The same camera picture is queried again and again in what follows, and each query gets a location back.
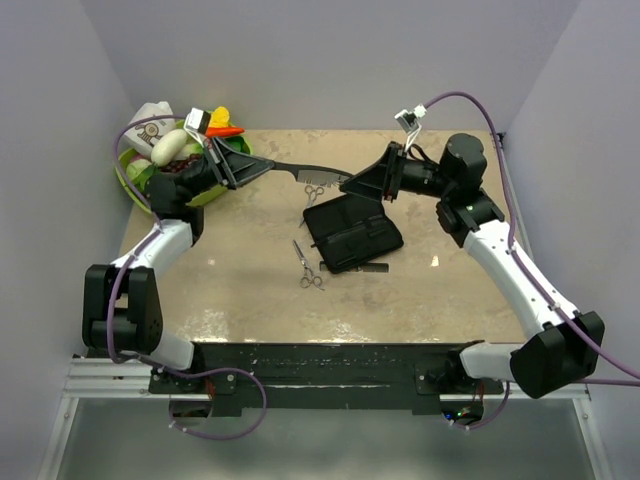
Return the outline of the black zip tool case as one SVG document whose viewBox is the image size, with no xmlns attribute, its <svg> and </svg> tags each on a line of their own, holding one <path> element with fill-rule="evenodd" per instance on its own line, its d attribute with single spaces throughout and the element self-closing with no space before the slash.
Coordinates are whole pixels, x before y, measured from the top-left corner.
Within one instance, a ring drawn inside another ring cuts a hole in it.
<svg viewBox="0 0 640 480">
<path fill-rule="evenodd" d="M 341 195 L 306 208 L 304 222 L 327 269 L 340 274 L 404 246 L 381 202 Z"/>
</svg>

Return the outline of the black tail comb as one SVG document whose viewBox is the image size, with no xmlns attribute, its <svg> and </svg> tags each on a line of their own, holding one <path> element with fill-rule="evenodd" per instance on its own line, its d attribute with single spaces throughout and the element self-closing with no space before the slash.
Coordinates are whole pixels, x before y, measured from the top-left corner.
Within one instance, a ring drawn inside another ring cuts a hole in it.
<svg viewBox="0 0 640 480">
<path fill-rule="evenodd" d="M 335 168 L 278 161 L 274 161 L 273 170 L 288 172 L 299 183 L 321 187 L 340 185 L 352 177 L 351 173 Z"/>
</svg>

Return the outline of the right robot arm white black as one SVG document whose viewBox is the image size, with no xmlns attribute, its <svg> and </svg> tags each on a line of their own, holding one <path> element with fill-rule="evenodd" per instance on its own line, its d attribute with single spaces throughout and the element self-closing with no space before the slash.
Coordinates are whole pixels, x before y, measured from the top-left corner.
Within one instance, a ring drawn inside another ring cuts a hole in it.
<svg viewBox="0 0 640 480">
<path fill-rule="evenodd" d="M 393 201 L 399 192 L 437 200 L 441 228 L 489 275 L 526 335 L 525 343 L 475 341 L 456 349 L 445 369 L 448 386 L 469 392 L 481 379 L 510 381 L 533 399 L 592 375 L 605 325 L 559 293 L 510 237 L 509 224 L 482 187 L 487 168 L 482 142 L 452 135 L 439 161 L 417 160 L 415 146 L 388 144 L 381 158 L 344 181 L 342 192 Z"/>
</svg>

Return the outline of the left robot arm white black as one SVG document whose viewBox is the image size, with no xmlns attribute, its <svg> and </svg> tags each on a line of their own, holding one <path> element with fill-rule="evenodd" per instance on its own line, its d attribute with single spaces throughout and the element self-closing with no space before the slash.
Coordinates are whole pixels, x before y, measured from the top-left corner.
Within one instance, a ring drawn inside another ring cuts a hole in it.
<svg viewBox="0 0 640 480">
<path fill-rule="evenodd" d="M 157 280 L 204 231 L 204 211 L 192 199 L 212 187 L 235 190 L 274 169 L 272 160 L 208 140 L 201 159 L 177 174 L 153 175 L 144 188 L 158 218 L 127 254 L 94 264 L 85 274 L 82 340 L 116 363 L 139 358 L 173 369 L 185 392 L 200 390 L 207 368 L 194 358 L 195 346 L 165 329 Z"/>
</svg>

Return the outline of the silver straight hair scissors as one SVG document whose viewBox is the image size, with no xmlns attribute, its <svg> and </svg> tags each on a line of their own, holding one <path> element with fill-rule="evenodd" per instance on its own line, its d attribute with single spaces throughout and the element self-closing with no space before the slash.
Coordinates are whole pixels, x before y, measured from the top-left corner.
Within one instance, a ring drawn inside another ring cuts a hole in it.
<svg viewBox="0 0 640 480">
<path fill-rule="evenodd" d="M 323 186 L 315 186 L 307 184 L 304 188 L 304 193 L 307 196 L 306 205 L 303 210 L 306 210 L 314 205 L 319 196 L 323 195 L 325 189 Z"/>
</svg>

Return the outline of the orange toy carrot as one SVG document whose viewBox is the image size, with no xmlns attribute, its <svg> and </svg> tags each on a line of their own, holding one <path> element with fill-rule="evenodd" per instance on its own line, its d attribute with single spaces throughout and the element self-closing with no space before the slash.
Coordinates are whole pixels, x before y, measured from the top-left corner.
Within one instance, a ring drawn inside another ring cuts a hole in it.
<svg viewBox="0 0 640 480">
<path fill-rule="evenodd" d="M 243 128 L 240 127 L 210 127 L 206 130 L 205 136 L 207 138 L 225 138 L 225 137 L 235 137 L 242 135 L 245 132 Z"/>
</svg>

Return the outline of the yellow toy pepper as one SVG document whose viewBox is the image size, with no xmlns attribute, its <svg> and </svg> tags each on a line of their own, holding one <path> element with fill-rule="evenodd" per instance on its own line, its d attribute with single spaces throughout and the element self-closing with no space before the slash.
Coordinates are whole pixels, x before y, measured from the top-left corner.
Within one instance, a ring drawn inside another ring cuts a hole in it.
<svg viewBox="0 0 640 480">
<path fill-rule="evenodd" d="M 209 126 L 211 128 L 227 128 L 231 126 L 231 115 L 225 106 L 218 106 L 210 112 Z"/>
</svg>

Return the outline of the purple toy grapes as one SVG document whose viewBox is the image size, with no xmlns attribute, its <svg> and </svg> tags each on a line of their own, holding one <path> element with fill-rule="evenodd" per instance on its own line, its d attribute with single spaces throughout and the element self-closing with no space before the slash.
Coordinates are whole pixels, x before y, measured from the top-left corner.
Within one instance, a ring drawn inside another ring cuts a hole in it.
<svg viewBox="0 0 640 480">
<path fill-rule="evenodd" d="M 185 170 L 187 167 L 191 166 L 194 162 L 200 160 L 202 158 L 201 154 L 191 154 L 186 159 L 183 160 L 172 160 L 167 165 L 162 166 L 160 171 L 163 173 L 175 174 Z"/>
</svg>

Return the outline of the white toy radish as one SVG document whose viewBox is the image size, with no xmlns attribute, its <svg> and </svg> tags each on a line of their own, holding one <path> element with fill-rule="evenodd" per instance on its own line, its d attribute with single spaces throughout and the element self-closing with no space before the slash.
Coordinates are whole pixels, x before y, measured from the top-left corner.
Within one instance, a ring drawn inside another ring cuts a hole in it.
<svg viewBox="0 0 640 480">
<path fill-rule="evenodd" d="M 188 135 L 183 129 L 166 133 L 152 148 L 151 162 L 159 167 L 169 164 L 186 145 Z"/>
</svg>

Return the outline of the black flat comb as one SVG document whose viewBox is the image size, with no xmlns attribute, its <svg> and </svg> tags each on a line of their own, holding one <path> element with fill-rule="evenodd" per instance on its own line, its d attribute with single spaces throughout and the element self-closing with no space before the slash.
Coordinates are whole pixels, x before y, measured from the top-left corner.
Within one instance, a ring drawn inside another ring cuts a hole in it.
<svg viewBox="0 0 640 480">
<path fill-rule="evenodd" d="M 372 262 L 365 263 L 350 269 L 351 273 L 388 273 L 390 270 L 388 263 Z"/>
</svg>

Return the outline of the green toy leafy vegetable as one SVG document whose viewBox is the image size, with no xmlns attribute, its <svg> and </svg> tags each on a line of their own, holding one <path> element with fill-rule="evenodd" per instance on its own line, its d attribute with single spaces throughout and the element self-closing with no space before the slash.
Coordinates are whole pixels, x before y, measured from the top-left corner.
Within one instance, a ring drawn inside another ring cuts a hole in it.
<svg viewBox="0 0 640 480">
<path fill-rule="evenodd" d="M 131 183 L 143 191 L 149 179 L 157 173 L 157 168 L 145 158 L 136 158 L 126 166 L 125 173 Z"/>
</svg>

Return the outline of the white paper bag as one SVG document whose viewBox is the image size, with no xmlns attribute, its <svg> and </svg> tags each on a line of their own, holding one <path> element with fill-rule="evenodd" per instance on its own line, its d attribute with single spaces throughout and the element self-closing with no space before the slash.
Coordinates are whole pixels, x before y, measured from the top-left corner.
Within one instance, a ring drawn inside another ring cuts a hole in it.
<svg viewBox="0 0 640 480">
<path fill-rule="evenodd" d="M 169 131 L 176 127 L 173 110 L 167 101 L 145 103 L 131 119 L 131 123 L 144 120 L 125 135 L 124 141 L 138 154 L 149 158 L 153 147 Z"/>
</svg>

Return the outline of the silver thinning scissors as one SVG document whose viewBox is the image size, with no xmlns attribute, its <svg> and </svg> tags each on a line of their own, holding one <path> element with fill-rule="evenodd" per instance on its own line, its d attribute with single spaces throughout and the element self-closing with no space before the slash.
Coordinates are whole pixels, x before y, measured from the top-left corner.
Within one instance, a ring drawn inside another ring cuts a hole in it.
<svg viewBox="0 0 640 480">
<path fill-rule="evenodd" d="M 322 278 L 315 273 L 298 242 L 293 240 L 292 245 L 299 262 L 303 267 L 303 274 L 299 280 L 299 286 L 304 289 L 313 286 L 318 290 L 323 291 L 324 287 Z"/>
</svg>

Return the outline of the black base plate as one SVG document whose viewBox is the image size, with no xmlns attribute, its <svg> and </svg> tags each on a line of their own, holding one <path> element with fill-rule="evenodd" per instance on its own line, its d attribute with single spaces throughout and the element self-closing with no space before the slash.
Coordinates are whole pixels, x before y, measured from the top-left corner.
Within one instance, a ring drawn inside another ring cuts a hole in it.
<svg viewBox="0 0 640 480">
<path fill-rule="evenodd" d="M 154 371 L 156 395 L 193 396 L 215 416 L 245 408 L 461 410 L 500 382 L 471 380 L 454 365 L 457 344 L 200 343 L 188 379 Z"/>
</svg>

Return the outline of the aluminium frame rail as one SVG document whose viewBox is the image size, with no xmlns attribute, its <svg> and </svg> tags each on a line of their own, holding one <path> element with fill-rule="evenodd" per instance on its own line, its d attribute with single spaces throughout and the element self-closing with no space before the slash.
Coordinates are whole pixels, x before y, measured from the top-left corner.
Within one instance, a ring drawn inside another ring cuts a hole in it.
<svg viewBox="0 0 640 480">
<path fill-rule="evenodd" d="M 139 362 L 114 364 L 108 359 L 74 358 L 37 479 L 57 478 L 81 399 L 145 398 L 150 395 L 150 380 L 151 368 Z"/>
</svg>

